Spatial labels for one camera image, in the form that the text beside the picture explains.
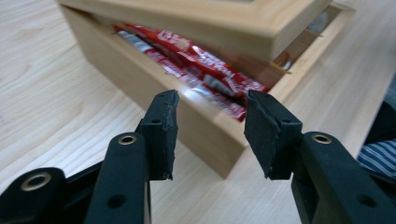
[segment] wooden box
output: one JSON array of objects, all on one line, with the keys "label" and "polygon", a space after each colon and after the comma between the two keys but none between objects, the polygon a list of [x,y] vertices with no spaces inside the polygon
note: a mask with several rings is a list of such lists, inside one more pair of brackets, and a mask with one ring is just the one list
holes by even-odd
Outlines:
[{"label": "wooden box", "polygon": [[[303,78],[308,78],[305,76],[307,71],[353,12],[339,4],[328,6],[329,1],[302,0],[284,1],[288,5],[273,0],[251,3],[179,0],[59,2],[87,60],[143,108],[147,109],[153,96],[160,91],[178,91],[178,139],[223,177],[230,173],[248,147],[243,134],[244,122],[229,117],[186,84],[167,75],[158,64],[95,20],[92,14],[170,29],[204,45],[230,49],[228,56],[238,52],[257,62],[273,60],[282,50],[288,49],[294,60],[291,74],[277,77],[270,91],[282,102],[301,85]],[[320,36],[312,38],[304,29],[325,8],[331,22]]]}]

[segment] red candy bar wrapper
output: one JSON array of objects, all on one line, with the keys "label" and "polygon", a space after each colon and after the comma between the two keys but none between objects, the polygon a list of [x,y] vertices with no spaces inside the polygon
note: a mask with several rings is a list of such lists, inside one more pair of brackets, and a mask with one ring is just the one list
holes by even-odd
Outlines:
[{"label": "red candy bar wrapper", "polygon": [[175,63],[188,68],[209,87],[227,96],[244,97],[248,90],[269,91],[259,82],[236,71],[180,35],[171,31],[148,29],[132,23],[125,25]]},{"label": "red candy bar wrapper", "polygon": [[208,86],[206,83],[202,83],[202,85],[196,86],[192,89],[202,94],[206,99],[212,102],[212,104],[223,108],[225,113],[239,121],[243,121],[247,116],[247,110],[244,107],[227,99],[225,96]]},{"label": "red candy bar wrapper", "polygon": [[163,56],[158,50],[154,49],[136,35],[132,35],[118,26],[115,26],[115,30],[121,37],[159,64],[167,73],[173,74],[175,77],[187,83],[193,90],[203,95],[212,104],[220,106],[228,115],[239,121],[245,118],[246,109],[244,107],[233,103],[210,87],[203,86],[205,83],[200,79],[186,71],[186,69],[174,64],[169,58]]}]

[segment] light wood surface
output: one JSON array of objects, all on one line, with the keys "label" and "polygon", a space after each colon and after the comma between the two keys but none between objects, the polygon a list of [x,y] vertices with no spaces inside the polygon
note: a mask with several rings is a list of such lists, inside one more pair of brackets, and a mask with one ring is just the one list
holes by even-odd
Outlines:
[{"label": "light wood surface", "polygon": [[[356,155],[395,71],[396,5],[343,3],[357,12],[285,105]],[[38,167],[94,164],[144,116],[82,57],[53,1],[2,2],[0,25],[1,191]],[[290,182],[265,180],[251,150],[225,180],[179,142],[176,156],[175,180],[152,183],[154,223],[300,222]]]},{"label": "light wood surface", "polygon": [[58,2],[114,20],[172,30],[189,39],[273,60],[331,0]]},{"label": "light wood surface", "polygon": [[[345,7],[328,8],[336,9],[338,12],[329,16],[336,18],[329,21],[329,25],[322,32],[325,36],[310,40],[308,44],[301,43],[307,39],[306,36],[298,37],[286,49],[291,57],[296,57],[302,53],[296,46],[307,48],[298,56],[299,59],[293,62],[290,69],[292,79],[288,78],[287,88],[270,91],[276,98],[281,99],[281,102],[285,101],[299,82],[308,75],[308,70],[344,28],[353,12]],[[109,25],[114,21],[70,7],[62,7],[62,10],[87,60],[143,109],[148,108],[152,97],[160,91],[174,89],[179,92],[179,140],[218,174],[227,177],[248,145],[243,134],[245,124],[232,119],[219,107],[210,104],[182,81],[167,76],[158,64],[115,34]],[[249,62],[254,62],[251,59],[252,56],[247,57]],[[257,66],[261,62],[244,66],[261,69]],[[278,79],[276,85],[282,86],[282,79]]]}]

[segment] blue striped cloth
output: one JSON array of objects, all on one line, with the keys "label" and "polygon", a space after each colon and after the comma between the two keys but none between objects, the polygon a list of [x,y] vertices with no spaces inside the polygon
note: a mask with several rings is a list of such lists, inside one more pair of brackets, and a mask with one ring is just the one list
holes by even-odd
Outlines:
[{"label": "blue striped cloth", "polygon": [[396,139],[363,146],[358,163],[361,167],[396,179]]}]

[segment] red packet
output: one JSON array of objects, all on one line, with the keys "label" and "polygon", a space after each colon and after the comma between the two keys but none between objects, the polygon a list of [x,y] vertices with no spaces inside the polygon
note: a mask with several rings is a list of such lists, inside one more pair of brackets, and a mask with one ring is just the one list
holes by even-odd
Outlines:
[{"label": "red packet", "polygon": [[173,32],[126,25],[175,63],[189,69],[209,87],[230,97],[244,97],[248,90],[269,91],[259,82],[236,71],[192,41]]},{"label": "red packet", "polygon": [[192,87],[194,91],[202,94],[212,104],[220,106],[228,115],[235,119],[238,119],[239,121],[242,121],[245,118],[246,109],[244,107],[232,102],[219,92],[211,89],[196,76],[192,75],[184,68],[174,64],[169,58],[163,56],[159,51],[154,49],[152,46],[147,44],[136,35],[132,35],[117,26],[115,27],[115,29],[120,36],[133,44],[142,53],[149,56],[153,61],[158,63],[162,68],[166,70],[166,72],[173,74],[175,77],[187,83],[190,87]]}]

